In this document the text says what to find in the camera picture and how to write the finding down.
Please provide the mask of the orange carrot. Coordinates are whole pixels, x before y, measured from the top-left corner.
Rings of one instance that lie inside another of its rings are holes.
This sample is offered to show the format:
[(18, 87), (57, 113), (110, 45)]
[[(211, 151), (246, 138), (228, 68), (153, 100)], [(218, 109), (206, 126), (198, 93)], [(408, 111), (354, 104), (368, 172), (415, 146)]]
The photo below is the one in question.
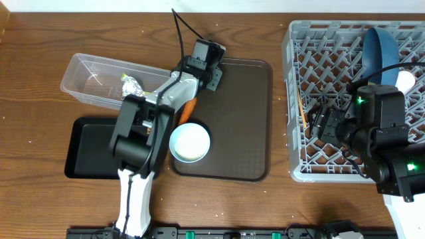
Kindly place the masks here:
[(192, 100), (189, 100), (185, 104), (178, 125), (182, 125), (184, 123), (187, 123), (187, 121), (189, 120), (193, 110), (195, 109), (196, 103), (197, 103), (197, 98), (193, 98)]

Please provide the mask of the light blue rice bowl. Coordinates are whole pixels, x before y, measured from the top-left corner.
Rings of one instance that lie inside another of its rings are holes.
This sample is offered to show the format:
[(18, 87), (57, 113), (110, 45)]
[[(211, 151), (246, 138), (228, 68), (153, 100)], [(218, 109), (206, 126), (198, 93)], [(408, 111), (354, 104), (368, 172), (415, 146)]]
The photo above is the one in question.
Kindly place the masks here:
[(208, 131), (197, 123), (184, 123), (171, 134), (169, 150), (178, 161), (194, 163), (200, 161), (211, 146)]

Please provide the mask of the foil wrapper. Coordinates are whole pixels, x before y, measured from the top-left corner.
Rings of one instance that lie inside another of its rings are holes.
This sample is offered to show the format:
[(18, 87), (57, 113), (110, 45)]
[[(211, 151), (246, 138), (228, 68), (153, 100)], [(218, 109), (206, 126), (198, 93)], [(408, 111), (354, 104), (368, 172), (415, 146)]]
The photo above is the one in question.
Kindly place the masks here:
[(147, 92), (141, 87), (135, 78), (122, 74), (121, 81), (124, 83), (122, 86), (122, 99), (130, 94), (139, 97), (146, 95)]

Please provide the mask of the pink cup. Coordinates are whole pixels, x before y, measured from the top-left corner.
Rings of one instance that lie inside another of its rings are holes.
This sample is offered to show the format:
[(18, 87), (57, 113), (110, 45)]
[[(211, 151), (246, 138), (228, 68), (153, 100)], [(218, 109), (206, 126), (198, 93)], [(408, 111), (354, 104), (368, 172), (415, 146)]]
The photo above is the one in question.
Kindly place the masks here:
[(395, 86), (398, 88), (399, 91), (406, 95), (414, 87), (415, 83), (415, 77), (411, 72), (407, 70), (401, 70), (398, 73), (398, 78)]

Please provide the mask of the dark blue bowl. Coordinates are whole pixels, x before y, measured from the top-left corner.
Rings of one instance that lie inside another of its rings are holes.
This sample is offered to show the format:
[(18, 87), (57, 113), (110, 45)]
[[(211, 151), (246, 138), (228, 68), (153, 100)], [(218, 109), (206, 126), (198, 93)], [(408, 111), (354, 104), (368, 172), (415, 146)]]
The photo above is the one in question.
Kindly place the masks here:
[[(370, 28), (363, 40), (362, 66), (365, 67), (363, 78), (398, 63), (398, 45), (393, 35), (385, 29)], [(393, 68), (373, 76), (369, 82), (394, 86), (397, 78), (398, 69)]]

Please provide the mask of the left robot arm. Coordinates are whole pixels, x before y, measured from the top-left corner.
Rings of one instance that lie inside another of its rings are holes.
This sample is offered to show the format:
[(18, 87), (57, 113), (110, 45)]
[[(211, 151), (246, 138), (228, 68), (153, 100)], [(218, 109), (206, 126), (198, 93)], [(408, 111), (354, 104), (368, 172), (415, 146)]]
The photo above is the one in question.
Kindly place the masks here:
[(201, 90), (215, 90), (221, 77), (217, 65), (182, 64), (146, 95), (124, 98), (109, 144), (121, 187), (114, 238), (142, 238), (147, 232), (151, 188), (167, 154), (175, 113)]

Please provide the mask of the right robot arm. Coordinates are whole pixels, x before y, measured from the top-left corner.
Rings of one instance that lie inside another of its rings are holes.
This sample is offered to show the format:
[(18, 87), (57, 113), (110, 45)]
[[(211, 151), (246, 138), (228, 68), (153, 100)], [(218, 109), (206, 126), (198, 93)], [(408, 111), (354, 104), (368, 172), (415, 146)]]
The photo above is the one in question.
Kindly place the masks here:
[(424, 144), (411, 144), (403, 106), (359, 106), (355, 115), (321, 106), (307, 114), (310, 134), (343, 148), (342, 156), (372, 179), (400, 238), (424, 237)]

